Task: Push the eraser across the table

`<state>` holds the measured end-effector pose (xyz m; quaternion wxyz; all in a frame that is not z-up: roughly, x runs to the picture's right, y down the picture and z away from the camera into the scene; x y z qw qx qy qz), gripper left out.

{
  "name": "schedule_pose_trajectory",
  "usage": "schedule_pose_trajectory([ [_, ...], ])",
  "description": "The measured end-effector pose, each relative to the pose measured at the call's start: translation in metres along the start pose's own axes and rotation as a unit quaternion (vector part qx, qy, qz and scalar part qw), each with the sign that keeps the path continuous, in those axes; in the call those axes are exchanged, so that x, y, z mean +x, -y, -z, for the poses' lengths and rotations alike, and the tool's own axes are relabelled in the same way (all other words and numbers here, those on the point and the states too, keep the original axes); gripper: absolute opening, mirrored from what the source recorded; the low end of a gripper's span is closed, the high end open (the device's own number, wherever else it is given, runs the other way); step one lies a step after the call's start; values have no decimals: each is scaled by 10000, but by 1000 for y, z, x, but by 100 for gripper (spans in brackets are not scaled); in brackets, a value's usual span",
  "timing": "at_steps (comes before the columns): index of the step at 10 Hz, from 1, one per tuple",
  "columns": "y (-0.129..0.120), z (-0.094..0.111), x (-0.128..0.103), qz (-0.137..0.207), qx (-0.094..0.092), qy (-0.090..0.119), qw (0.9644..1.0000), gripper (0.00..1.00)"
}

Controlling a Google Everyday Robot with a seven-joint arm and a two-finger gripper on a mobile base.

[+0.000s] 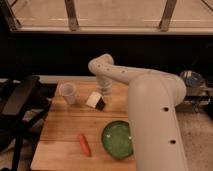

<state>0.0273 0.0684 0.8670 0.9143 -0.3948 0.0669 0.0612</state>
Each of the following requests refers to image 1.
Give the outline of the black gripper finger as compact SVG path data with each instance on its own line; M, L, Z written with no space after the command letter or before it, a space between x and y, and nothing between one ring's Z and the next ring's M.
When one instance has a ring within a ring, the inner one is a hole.
M97 103L96 103L95 108L97 110L102 111L104 109L105 105L106 105L106 103L104 102L103 98L99 98L98 101L97 101Z

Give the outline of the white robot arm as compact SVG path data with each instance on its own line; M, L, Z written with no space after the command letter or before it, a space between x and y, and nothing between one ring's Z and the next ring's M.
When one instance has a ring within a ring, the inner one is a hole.
M183 80L154 69L118 66L111 55L88 68L102 92L113 80L128 86L127 113L137 171L189 171L175 107L186 96Z

